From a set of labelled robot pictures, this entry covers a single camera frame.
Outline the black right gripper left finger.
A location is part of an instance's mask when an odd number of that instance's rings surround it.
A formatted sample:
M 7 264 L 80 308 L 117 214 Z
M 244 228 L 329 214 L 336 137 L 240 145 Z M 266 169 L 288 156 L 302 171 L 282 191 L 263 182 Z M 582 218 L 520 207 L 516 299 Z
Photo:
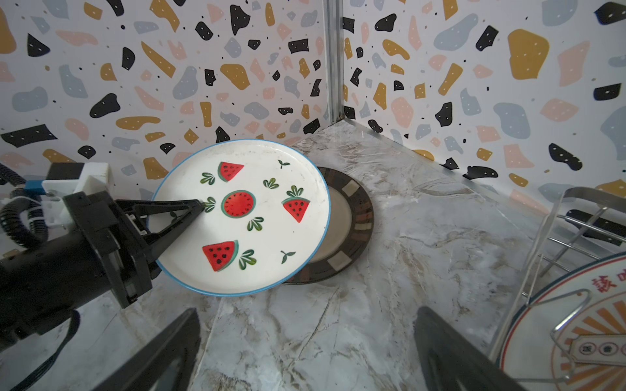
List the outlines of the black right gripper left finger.
M 97 390 L 186 390 L 201 343 L 197 311 L 187 309 Z

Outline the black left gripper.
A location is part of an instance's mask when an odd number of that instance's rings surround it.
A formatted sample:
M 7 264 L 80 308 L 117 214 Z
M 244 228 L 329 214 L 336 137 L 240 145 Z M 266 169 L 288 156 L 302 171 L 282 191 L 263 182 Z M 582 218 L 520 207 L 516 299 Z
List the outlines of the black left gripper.
M 204 210 L 199 200 L 114 200 L 106 191 L 63 202 L 122 308 L 153 288 L 156 261 Z

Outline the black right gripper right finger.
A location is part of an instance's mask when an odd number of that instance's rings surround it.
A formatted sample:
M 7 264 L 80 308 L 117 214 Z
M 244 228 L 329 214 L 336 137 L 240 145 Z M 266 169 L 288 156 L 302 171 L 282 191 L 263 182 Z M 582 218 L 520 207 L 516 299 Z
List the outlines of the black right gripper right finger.
M 414 339 L 429 390 L 524 391 L 427 306 L 417 311 Z

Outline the white watermelon pattern plate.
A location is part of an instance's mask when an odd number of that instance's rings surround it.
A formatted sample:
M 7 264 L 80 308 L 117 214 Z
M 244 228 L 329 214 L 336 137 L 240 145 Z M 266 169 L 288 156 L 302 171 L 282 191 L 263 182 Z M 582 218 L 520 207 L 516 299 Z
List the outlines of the white watermelon pattern plate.
M 157 259 L 174 281 L 215 297 L 284 283 L 316 254 L 330 223 L 329 187 L 293 148 L 243 139 L 184 159 L 154 200 L 197 200 L 200 215 Z

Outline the black rimmed cream plate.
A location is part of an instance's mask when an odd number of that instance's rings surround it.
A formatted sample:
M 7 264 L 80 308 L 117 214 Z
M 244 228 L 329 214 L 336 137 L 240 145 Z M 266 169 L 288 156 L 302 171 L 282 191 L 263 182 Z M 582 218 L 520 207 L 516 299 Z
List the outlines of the black rimmed cream plate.
M 338 275 L 363 254 L 373 235 L 374 208 L 365 187 L 336 169 L 321 167 L 320 172 L 329 187 L 329 229 L 314 257 L 287 284 L 318 283 Z

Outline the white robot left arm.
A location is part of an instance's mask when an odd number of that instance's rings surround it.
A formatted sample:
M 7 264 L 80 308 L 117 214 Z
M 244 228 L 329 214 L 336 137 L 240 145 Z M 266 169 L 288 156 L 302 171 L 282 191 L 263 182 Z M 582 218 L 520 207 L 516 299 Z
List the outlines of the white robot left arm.
M 67 195 L 76 228 L 1 261 L 1 349 L 43 335 L 111 292 L 127 308 L 153 287 L 157 260 L 203 213 L 199 200 Z

